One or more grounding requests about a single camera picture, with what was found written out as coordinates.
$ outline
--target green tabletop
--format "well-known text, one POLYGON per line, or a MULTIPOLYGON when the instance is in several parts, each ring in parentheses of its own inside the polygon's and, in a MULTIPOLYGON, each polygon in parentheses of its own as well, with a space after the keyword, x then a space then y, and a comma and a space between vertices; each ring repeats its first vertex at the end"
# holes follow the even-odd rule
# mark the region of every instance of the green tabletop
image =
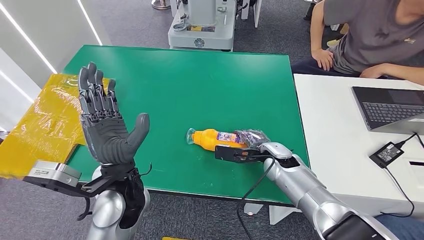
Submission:
MULTIPOLYGON (((299 107, 286 55, 83 46, 63 73, 78 74, 90 61, 116 80, 116 97, 129 130, 149 113, 150 132, 135 155, 149 189, 241 198, 263 174, 261 163, 217 160, 186 143, 189 128, 259 129, 298 154, 309 166, 299 107)), ((68 165, 90 181, 97 162, 85 146, 68 165)), ((264 179, 249 199, 290 204, 264 179)))

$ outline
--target laptop keyboard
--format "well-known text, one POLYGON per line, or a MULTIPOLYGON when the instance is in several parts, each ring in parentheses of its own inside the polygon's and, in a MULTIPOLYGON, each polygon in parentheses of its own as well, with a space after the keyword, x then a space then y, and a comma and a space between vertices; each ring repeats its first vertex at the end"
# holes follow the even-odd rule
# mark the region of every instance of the laptop keyboard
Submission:
POLYGON ((424 106, 369 102, 363 102, 362 104, 369 120, 377 123, 394 123, 424 113, 424 106))

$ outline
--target black wire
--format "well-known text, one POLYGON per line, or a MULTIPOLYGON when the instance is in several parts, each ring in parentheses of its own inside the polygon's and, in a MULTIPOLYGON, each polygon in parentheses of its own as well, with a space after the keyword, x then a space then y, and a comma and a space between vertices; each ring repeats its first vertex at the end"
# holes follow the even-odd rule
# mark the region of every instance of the black wire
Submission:
POLYGON ((246 194, 241 198, 241 200, 238 202, 237 205, 237 217, 238 220, 240 221, 241 226, 243 227, 244 231, 246 232, 247 236, 249 237, 250 240, 253 240, 251 234, 249 233, 248 229, 245 226, 245 223, 242 220, 242 217, 240 216, 240 207, 242 206, 243 202, 246 200, 246 198, 248 197, 249 194, 251 194, 251 192, 262 182, 262 180, 265 178, 265 176, 268 174, 268 172, 271 170, 271 168, 274 166, 276 159, 274 156, 272 155, 250 155, 250 156, 245 156, 245 155, 241 155, 241 154, 236 154, 234 155, 236 157, 243 157, 243 158, 263 158, 263 157, 268 157, 268 158, 272 158, 272 163, 271 165, 269 165, 268 169, 266 169, 266 171, 262 174, 262 176, 260 176, 259 180, 249 189, 249 191, 246 192, 246 194))
POLYGON ((407 142, 407 141, 409 141, 410 139, 412 139, 413 137, 415 137, 415 136, 418 136, 418 134, 416 133, 416 132, 414 132, 414 134, 412 134, 411 136, 409 136, 407 139, 405 139, 405 140, 403 140, 403 141, 400 141, 400 142, 398 142, 398 143, 396 143, 395 144, 395 146, 398 148, 398 149, 400 149, 400 148, 402 148, 402 146, 407 142))
POLYGON ((423 140, 421 140, 420 135, 418 135, 417 133, 415 133, 415 136, 418 138, 419 143, 421 144, 422 148, 424 149, 424 143, 423 143, 423 140))
POLYGON ((393 213, 385 213, 385 212, 380 212, 383 215, 389 215, 389 216, 393 216, 393 217, 398 217, 398 218, 407 218, 410 217, 413 213, 414 213, 414 209, 415 209, 415 205, 414 203, 411 201, 411 199, 406 195, 406 193, 404 192, 404 190, 402 189, 401 185, 399 185, 399 182, 396 180, 395 176, 393 176, 393 174, 390 172, 390 170, 385 167, 385 170, 387 170, 387 172, 390 174, 390 176, 393 178, 394 182, 396 183, 397 187, 399 188, 399 190, 402 192, 403 196, 405 196, 405 198, 408 200, 408 202, 411 203, 412 205, 412 209, 411 212, 408 215, 402 216, 402 215, 396 215, 393 213))
MULTIPOLYGON (((398 146, 399 148, 401 148, 407 141, 409 141, 410 139, 412 139, 413 137, 417 137, 418 138, 418 141, 419 141, 419 143, 421 144, 421 146, 422 146, 422 148, 424 149, 424 143, 423 143, 423 141, 421 140, 421 137, 420 137, 420 135, 418 135, 418 133, 416 133, 416 132, 414 132, 410 137, 408 137, 407 139, 405 139, 405 140, 403 140, 403 141, 400 141, 400 142, 398 142, 397 144, 396 144, 396 146, 398 146)), ((404 192, 404 190, 402 189, 402 187, 401 187, 401 185, 399 184, 399 182, 396 180, 396 178, 395 178, 395 176, 393 176, 393 174, 392 174, 392 172, 390 172, 390 170, 387 168, 387 167, 385 167, 384 168, 389 174, 390 174, 390 176, 392 177, 392 179, 394 180, 394 182, 396 183, 396 185, 397 185, 397 187, 399 188, 399 190, 402 192, 402 194, 403 194, 403 196, 408 200, 408 202, 410 202, 411 203, 411 205, 412 205, 412 209, 411 209, 411 212, 408 214, 408 215, 405 215, 405 216, 402 216, 402 215, 396 215, 396 214, 393 214, 393 213, 385 213, 385 212, 380 212, 381 214, 383 214, 383 215, 389 215, 389 216, 393 216, 393 217, 398 217, 398 218, 407 218, 407 217, 410 217, 410 216, 412 216, 412 214, 414 213, 414 210, 415 210, 415 205, 414 205, 414 203, 411 201, 411 199, 406 195, 406 193, 404 192)))
POLYGON ((152 163, 150 163, 150 168, 148 169, 148 171, 146 173, 140 174, 140 177, 149 174, 151 170, 152 170, 152 163))
POLYGON ((84 197, 85 199, 85 210, 83 213, 81 213, 76 220, 77 221, 81 221, 83 219, 85 219, 87 217, 87 215, 91 215, 93 214, 92 211, 90 211, 90 198, 89 197, 84 197))

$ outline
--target robotic arm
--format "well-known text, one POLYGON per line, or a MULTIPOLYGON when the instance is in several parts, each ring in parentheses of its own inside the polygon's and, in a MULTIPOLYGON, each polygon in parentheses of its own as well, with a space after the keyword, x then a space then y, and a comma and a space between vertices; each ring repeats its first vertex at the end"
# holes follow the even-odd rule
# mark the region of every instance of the robotic arm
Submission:
MULTIPOLYGON (((82 129, 91 155, 100 163, 101 175, 82 185, 81 173, 69 166, 37 161, 23 180, 85 198, 87 205, 79 220, 90 214, 90 198, 96 196, 88 240, 132 240, 150 203, 134 162, 134 155, 149 132, 149 116, 140 114, 134 130, 128 133, 115 97, 115 81, 110 80, 105 92, 102 79, 103 73, 92 62, 78 76, 82 129)), ((267 177, 303 212, 323 240, 398 239, 373 217, 335 198, 299 156, 282 144, 263 142, 257 146, 217 146, 215 157, 236 163, 261 161, 265 171, 272 165, 267 177), (252 161, 249 155, 263 158, 252 161)))
MULTIPOLYGON (((300 209, 323 240, 397 240, 372 216, 362 214, 335 198, 305 166, 299 156, 277 142, 259 146, 277 161, 266 175, 300 209)), ((267 158, 264 171, 274 159, 267 158)))

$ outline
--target gray t-shirt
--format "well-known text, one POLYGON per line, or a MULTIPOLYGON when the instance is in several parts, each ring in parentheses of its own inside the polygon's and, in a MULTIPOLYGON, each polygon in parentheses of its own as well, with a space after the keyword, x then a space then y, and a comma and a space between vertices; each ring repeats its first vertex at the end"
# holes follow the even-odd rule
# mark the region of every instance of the gray t-shirt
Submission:
POLYGON ((399 1, 325 0, 325 24, 349 24, 339 44, 328 49, 334 53, 334 70, 354 74, 383 63, 401 65, 424 50, 424 17, 398 24, 399 1))

